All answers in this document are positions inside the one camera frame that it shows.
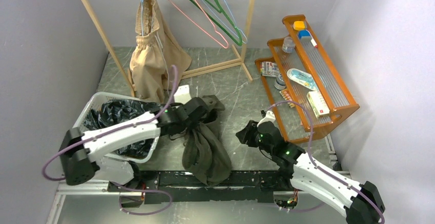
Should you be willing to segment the white plastic laundry basket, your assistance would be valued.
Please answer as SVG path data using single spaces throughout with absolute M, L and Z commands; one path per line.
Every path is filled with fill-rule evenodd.
M 158 107 L 158 104 L 145 102 L 131 96 L 97 92 L 88 101 L 73 126 L 79 127 L 83 132 L 99 130 L 136 118 L 155 107 Z M 144 164 L 151 159 L 158 140 L 158 137 L 141 140 L 117 149 L 106 156 L 112 159 Z

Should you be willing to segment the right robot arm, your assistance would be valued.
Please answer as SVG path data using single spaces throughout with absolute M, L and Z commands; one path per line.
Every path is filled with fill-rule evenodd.
M 235 135 L 240 143 L 270 155 L 281 171 L 276 181 L 282 190 L 294 187 L 309 193 L 347 223 L 385 223 L 385 206 L 373 183 L 362 184 L 325 167 L 303 148 L 287 142 L 272 122 L 251 120 Z

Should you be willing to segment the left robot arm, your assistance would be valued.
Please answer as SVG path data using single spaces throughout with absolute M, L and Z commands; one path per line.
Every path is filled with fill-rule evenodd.
M 111 158 L 110 153 L 141 140 L 192 130 L 214 112 L 224 109 L 214 96 L 194 97 L 185 104 L 157 106 L 108 128 L 86 132 L 78 127 L 69 129 L 59 149 L 64 180 L 76 186 L 100 178 L 135 191 L 140 188 L 142 177 L 133 168 L 132 161 Z

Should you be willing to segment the light blue wire hanger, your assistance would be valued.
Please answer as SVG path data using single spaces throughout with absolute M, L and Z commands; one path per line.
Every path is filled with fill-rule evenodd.
M 204 5 L 208 8 L 208 10 L 214 15 L 217 16 L 216 13 L 222 14 L 226 17 L 227 21 L 229 22 L 229 25 L 227 25 L 222 19 L 219 17 L 217 18 L 220 22 L 220 25 L 223 25 L 226 30 L 225 33 L 239 46 L 242 44 L 247 43 L 248 39 L 246 34 L 242 29 L 240 29 L 237 25 L 237 22 L 235 20 L 235 17 L 227 3 L 226 0 L 222 0 L 222 2 L 225 5 L 225 8 L 220 8 L 217 3 L 208 2 L 207 0 L 201 0 L 201 2 L 204 3 Z

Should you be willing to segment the olive green shorts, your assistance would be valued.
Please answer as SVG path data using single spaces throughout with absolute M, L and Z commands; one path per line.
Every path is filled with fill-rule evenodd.
M 216 95 L 204 95 L 202 98 L 217 98 L 218 118 L 211 125 L 202 121 L 185 135 L 182 165 L 201 183 L 214 187 L 226 180 L 231 173 L 232 163 L 220 140 L 221 113 L 225 106 Z

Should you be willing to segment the beige shorts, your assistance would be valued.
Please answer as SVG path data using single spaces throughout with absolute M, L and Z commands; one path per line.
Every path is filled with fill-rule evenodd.
M 175 39 L 157 0 L 142 0 L 137 10 L 136 48 L 130 71 L 140 98 L 162 103 L 165 90 L 179 83 L 192 59 Z

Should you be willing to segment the green hanger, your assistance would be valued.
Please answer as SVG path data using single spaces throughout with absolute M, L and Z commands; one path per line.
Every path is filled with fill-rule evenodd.
M 198 9 L 203 7 L 205 15 L 214 25 L 226 34 L 236 45 L 241 46 L 247 43 L 247 36 L 243 30 L 238 27 L 234 15 L 225 0 L 189 0 Z

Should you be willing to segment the pink wire hanger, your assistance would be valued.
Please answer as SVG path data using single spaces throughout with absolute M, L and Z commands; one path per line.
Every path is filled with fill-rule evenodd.
M 206 6 L 198 8 L 190 0 L 159 0 L 159 3 L 165 21 L 181 46 L 224 49 L 231 46 L 225 33 L 207 16 Z

